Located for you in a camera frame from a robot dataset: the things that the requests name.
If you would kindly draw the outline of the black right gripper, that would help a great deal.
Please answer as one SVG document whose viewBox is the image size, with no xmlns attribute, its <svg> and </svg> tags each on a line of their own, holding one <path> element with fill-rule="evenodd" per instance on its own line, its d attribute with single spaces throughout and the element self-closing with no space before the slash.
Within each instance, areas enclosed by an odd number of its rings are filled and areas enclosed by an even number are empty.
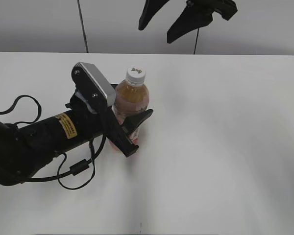
<svg viewBox="0 0 294 235">
<path fill-rule="evenodd" d="M 144 30 L 153 16 L 169 0 L 146 0 L 139 18 L 138 29 Z M 224 20 L 230 20 L 237 12 L 236 3 L 232 0 L 187 0 L 181 15 L 167 31 L 167 43 L 171 44 L 185 34 L 208 26 L 217 12 Z"/>
</svg>

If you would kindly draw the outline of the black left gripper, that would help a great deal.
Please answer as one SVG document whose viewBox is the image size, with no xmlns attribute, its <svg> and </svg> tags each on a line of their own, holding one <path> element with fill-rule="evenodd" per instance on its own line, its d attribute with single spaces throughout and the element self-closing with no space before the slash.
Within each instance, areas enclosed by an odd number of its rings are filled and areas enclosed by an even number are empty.
<svg viewBox="0 0 294 235">
<path fill-rule="evenodd" d="M 118 84 L 110 84 L 115 90 Z M 103 101 L 95 99 L 95 104 L 99 107 L 94 109 L 89 105 L 82 95 L 74 94 L 66 107 L 70 108 L 80 124 L 84 124 L 82 128 L 88 131 L 91 137 L 98 134 L 105 135 L 126 157 L 133 155 L 138 146 L 130 140 L 131 135 L 138 127 L 153 114 L 153 109 L 148 109 L 136 115 L 128 116 L 124 122 L 118 123 L 113 111 L 104 104 Z"/>
</svg>

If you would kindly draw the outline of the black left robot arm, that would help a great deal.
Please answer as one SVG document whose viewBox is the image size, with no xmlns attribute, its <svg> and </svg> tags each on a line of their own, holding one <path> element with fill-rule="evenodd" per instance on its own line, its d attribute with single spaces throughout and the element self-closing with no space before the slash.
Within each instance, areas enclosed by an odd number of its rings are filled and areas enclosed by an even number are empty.
<svg viewBox="0 0 294 235">
<path fill-rule="evenodd" d="M 119 123 L 111 105 L 95 85 L 76 85 L 66 106 L 66 112 L 47 119 L 37 117 L 24 127 L 19 127 L 18 122 L 0 122 L 0 185 L 60 181 L 75 176 L 95 166 L 106 140 L 129 157 L 138 150 L 130 135 L 153 113 L 148 109 Z M 89 159 L 79 161 L 66 172 L 36 177 L 54 158 L 66 156 L 68 151 L 84 143 L 89 145 Z"/>
</svg>

